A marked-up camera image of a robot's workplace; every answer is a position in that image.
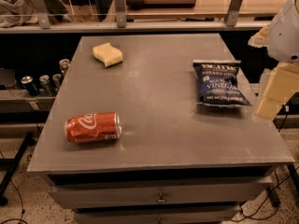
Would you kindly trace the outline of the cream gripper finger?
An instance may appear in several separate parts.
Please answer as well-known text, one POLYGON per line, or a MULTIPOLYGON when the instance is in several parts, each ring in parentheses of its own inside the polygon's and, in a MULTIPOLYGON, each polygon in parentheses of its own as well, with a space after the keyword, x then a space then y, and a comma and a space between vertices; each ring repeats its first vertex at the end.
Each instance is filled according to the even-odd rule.
POLYGON ((298 91, 299 65, 279 63, 269 74, 256 114, 264 119, 273 119, 298 91))
POLYGON ((268 31, 270 25, 265 25, 259 32, 253 35, 249 41, 248 45, 254 48, 262 48, 268 46, 268 31))

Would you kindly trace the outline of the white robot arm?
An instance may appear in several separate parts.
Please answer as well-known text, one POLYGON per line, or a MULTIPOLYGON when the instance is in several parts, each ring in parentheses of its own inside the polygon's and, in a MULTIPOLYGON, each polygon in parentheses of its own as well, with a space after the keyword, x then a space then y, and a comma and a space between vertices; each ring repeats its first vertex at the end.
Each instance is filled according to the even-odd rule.
POLYGON ((266 47, 268 56, 278 61, 266 81, 261 80, 262 92, 256 109, 257 116, 273 119, 299 91, 299 0, 288 0, 248 44, 266 47))

